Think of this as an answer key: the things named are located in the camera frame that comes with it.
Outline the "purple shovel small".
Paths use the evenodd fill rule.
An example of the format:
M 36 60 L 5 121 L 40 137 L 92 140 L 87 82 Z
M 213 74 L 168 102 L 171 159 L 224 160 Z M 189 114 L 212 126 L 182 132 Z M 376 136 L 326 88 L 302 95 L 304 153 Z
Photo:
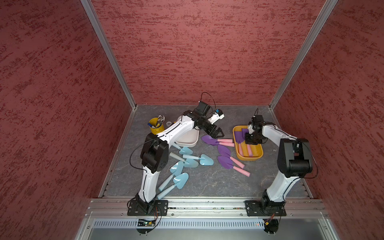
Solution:
M 243 135 L 244 140 L 246 140 L 246 134 L 248 134 L 248 133 L 249 133 L 248 129 L 246 129 L 246 128 L 242 129 L 242 135 Z M 249 157 L 253 157 L 253 152 L 252 152 L 251 146 L 249 144 L 246 144 L 246 147 L 247 147 L 247 152 L 248 152 Z

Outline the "purple shovel back upper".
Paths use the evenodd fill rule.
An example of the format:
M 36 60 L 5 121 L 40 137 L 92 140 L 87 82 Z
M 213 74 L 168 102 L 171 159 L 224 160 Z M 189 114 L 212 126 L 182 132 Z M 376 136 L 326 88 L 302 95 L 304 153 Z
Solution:
M 234 143 L 232 139 L 214 139 L 209 135 L 203 136 L 202 141 L 212 146 L 218 146 L 219 142 Z

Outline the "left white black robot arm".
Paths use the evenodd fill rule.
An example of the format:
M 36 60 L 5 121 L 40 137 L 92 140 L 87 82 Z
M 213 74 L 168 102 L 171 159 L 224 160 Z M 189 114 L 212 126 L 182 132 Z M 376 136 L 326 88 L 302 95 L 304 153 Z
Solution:
M 143 180 L 135 201 L 140 210 L 149 214 L 154 209 L 156 186 L 161 170 L 169 160 L 170 146 L 182 135 L 194 128 L 204 130 L 210 137 L 216 139 L 224 135 L 215 122 L 223 119 L 224 113 L 218 109 L 208 118 L 198 109 L 186 111 L 175 124 L 159 134 L 148 134 L 140 154 L 142 159 Z

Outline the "white storage box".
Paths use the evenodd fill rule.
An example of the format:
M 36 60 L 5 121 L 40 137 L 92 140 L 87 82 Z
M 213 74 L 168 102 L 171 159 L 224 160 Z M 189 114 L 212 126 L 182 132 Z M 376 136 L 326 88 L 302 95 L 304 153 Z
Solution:
M 174 134 L 176 135 L 172 137 L 174 140 L 172 145 L 180 147 L 194 147 L 199 140 L 199 131 L 194 129 L 194 121 L 189 118 L 184 120 L 184 116 L 181 115 L 175 124 L 177 126 L 174 128 Z

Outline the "light blue shovel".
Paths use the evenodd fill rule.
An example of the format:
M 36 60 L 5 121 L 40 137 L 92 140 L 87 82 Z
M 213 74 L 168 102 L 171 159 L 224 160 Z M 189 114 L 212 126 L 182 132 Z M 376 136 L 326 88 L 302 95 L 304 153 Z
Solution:
M 200 156 L 183 155 L 183 158 L 191 159 L 191 160 L 199 160 L 199 163 L 202 166 L 212 166 L 214 164 L 214 160 L 205 154 L 201 154 Z
M 189 149 L 188 147 L 180 147 L 176 143 L 173 143 L 172 146 L 179 150 L 180 155 L 192 155 L 193 154 L 193 151 L 191 149 Z
M 173 189 L 182 189 L 187 181 L 189 180 L 189 174 L 188 173 L 182 173 L 176 177 L 173 178 L 174 184 L 168 187 L 167 189 L 160 192 L 157 196 L 158 200 L 163 199 L 166 195 L 168 195 Z
M 193 159 L 184 159 L 175 153 L 170 153 L 169 156 L 173 159 L 183 162 L 185 168 L 197 168 L 199 166 L 199 163 Z
M 176 164 L 174 164 L 170 168 L 171 175 L 158 187 L 159 191 L 162 192 L 174 177 L 180 175 L 183 171 L 183 168 L 184 168 L 184 162 L 182 161 L 179 161 Z

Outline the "light blue shovel back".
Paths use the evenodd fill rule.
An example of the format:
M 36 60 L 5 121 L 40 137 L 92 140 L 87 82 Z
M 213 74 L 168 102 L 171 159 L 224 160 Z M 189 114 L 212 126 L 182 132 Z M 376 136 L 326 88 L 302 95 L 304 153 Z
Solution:
M 179 150 L 180 155 L 192 155 L 193 154 L 193 151 L 191 149 L 189 149 L 188 147 L 180 147 L 176 143 L 173 143 L 172 146 Z

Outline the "purple shovel back lower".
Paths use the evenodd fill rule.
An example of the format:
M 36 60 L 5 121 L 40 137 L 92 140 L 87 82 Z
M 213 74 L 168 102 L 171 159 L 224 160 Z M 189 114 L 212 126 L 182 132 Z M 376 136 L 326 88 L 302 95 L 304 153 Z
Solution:
M 235 147 L 235 143 L 219 142 L 219 145 L 227 146 L 227 147 Z

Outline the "purple shovel long pink handle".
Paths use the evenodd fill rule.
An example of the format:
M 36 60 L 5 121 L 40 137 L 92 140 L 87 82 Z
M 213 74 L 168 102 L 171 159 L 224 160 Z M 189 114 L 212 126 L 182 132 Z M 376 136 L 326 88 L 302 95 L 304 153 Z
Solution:
M 251 173 L 249 173 L 248 171 L 242 169 L 242 168 L 239 168 L 237 166 L 234 165 L 234 162 L 228 158 L 228 157 L 224 157 L 224 156 L 218 156 L 218 161 L 219 163 L 225 168 L 225 169 L 234 169 L 236 170 L 237 172 L 249 177 L 251 175 Z

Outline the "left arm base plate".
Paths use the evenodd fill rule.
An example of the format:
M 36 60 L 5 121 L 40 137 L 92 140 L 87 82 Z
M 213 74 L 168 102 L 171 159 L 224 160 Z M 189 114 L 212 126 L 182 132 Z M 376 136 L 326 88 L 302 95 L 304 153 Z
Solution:
M 141 199 L 132 199 L 127 203 L 128 216 L 166 216 L 168 212 L 169 201 L 153 200 L 145 203 Z

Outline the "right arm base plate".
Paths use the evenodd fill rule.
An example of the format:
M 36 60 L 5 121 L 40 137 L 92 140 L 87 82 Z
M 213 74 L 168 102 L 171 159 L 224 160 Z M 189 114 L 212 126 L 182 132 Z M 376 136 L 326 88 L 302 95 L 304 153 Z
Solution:
M 285 202 L 272 202 L 272 201 L 244 201 L 245 209 L 248 217 L 285 217 L 287 215 L 284 208 Z

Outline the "light blue shovel nearest front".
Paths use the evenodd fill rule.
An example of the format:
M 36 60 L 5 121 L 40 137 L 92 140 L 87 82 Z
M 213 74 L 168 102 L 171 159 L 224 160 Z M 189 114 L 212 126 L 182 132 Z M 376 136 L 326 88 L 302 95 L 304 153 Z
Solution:
M 158 200 L 163 199 L 166 195 L 168 195 L 173 189 L 182 189 L 187 181 L 189 180 L 189 174 L 188 173 L 182 173 L 176 177 L 173 178 L 174 184 L 168 187 L 167 189 L 160 192 L 157 196 Z

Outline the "purple shovel front pink handle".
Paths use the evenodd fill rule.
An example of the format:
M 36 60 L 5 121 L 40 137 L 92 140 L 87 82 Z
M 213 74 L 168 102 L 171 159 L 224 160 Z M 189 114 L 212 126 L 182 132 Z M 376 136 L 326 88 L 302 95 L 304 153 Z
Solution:
M 234 134 L 235 134 L 236 143 L 238 144 L 239 155 L 243 157 L 244 154 L 243 154 L 243 149 L 241 146 L 241 143 L 243 142 L 242 132 L 241 131 L 234 131 Z

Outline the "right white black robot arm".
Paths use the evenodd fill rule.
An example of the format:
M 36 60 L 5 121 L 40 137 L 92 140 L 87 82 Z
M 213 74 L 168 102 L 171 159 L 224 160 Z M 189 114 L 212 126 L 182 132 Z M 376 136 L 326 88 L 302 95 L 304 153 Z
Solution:
M 263 116 L 254 115 L 248 124 L 245 142 L 248 145 L 261 145 L 270 140 L 279 147 L 278 174 L 264 192 L 260 203 L 266 214 L 281 213 L 286 196 L 292 187 L 313 171 L 313 157 L 307 139 L 294 137 L 279 129 L 274 123 L 264 121 Z

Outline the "yellow storage box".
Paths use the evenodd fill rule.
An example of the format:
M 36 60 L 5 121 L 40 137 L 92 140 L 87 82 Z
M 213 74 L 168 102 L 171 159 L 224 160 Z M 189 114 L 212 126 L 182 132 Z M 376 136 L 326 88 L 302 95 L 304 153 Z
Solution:
M 235 126 L 233 128 L 236 155 L 241 161 L 256 161 L 264 155 L 263 148 L 260 144 L 246 144 L 245 133 L 248 132 L 247 126 Z

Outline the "aluminium front rail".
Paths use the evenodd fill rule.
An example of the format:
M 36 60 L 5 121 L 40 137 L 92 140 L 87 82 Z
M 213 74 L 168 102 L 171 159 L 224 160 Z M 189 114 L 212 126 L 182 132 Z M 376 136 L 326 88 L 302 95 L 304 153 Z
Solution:
M 127 203 L 131 197 L 104 197 L 91 199 L 85 216 L 87 218 L 128 218 Z M 166 218 L 197 219 L 267 219 L 258 210 L 246 207 L 250 197 L 166 197 L 168 201 Z M 284 219 L 329 219 L 330 215 L 322 200 L 289 198 L 285 205 Z

